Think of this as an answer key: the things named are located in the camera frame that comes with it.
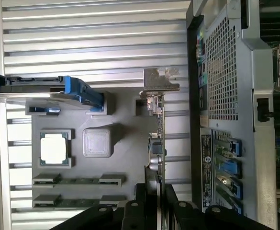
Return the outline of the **blue expansion slot clip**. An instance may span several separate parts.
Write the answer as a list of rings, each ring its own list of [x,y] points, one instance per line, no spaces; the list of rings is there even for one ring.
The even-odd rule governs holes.
[[[228,174],[242,179],[242,164],[239,161],[234,160],[220,160],[219,169],[227,172]]]
[[[230,144],[230,152],[234,154],[236,157],[242,156],[242,144],[241,140],[231,138],[229,139]]]
[[[234,209],[238,214],[243,215],[243,205],[241,203],[232,203],[232,209]]]
[[[241,183],[231,182],[229,190],[238,200],[243,200],[243,185]]]

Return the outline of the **green RAM stick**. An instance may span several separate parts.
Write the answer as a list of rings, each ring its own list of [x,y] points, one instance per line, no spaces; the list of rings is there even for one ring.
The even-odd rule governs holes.
[[[59,178],[59,179],[34,179],[33,185],[117,185],[122,186],[124,178]]]
[[[43,208],[85,208],[94,205],[116,206],[118,200],[102,200],[102,199],[57,199],[52,201],[33,201],[33,207]]]

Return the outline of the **grey parts rack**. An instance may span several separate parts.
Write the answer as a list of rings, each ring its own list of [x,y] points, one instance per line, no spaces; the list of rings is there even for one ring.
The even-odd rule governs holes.
[[[112,92],[109,97],[115,103],[111,115],[64,108],[59,115],[32,116],[32,181],[121,177],[122,186],[32,183],[33,201],[133,199],[135,186],[145,181],[148,135],[156,131],[157,120],[132,91]],[[66,165],[40,164],[42,133],[63,133],[67,138]]]

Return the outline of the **CPU with silver lid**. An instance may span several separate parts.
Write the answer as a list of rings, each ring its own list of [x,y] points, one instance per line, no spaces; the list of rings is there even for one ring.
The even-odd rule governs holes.
[[[63,133],[42,133],[40,138],[40,164],[66,165],[67,138]]]

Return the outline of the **black case latch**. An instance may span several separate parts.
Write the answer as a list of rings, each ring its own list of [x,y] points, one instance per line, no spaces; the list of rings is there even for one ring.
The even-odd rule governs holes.
[[[265,123],[274,116],[274,113],[269,110],[269,98],[257,99],[257,112],[258,121]]]

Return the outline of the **disk in blue carrier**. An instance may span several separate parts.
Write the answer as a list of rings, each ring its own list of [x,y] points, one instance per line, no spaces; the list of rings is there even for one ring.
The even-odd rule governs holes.
[[[59,115],[64,108],[105,110],[105,97],[81,79],[71,76],[49,78],[0,75],[0,102],[24,105],[30,115]]]

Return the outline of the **grey open PC case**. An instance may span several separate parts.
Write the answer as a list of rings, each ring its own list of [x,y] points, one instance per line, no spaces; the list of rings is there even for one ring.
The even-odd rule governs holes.
[[[242,216],[278,230],[274,119],[257,117],[258,98],[274,111],[259,0],[191,0],[186,23],[192,201],[201,211],[241,203]],[[231,138],[241,140],[241,157],[230,152]],[[242,179],[219,169],[220,160],[241,162]],[[243,185],[243,200],[231,182]]]

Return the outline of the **graphics card with metal bracket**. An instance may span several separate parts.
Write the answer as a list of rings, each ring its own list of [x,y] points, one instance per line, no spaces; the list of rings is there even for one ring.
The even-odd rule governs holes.
[[[146,213],[148,230],[164,230],[165,214],[165,99],[167,92],[179,91],[179,84],[171,83],[175,69],[145,69],[144,86],[140,97],[147,102],[147,110],[157,120],[157,130],[148,135],[149,162],[145,167]]]

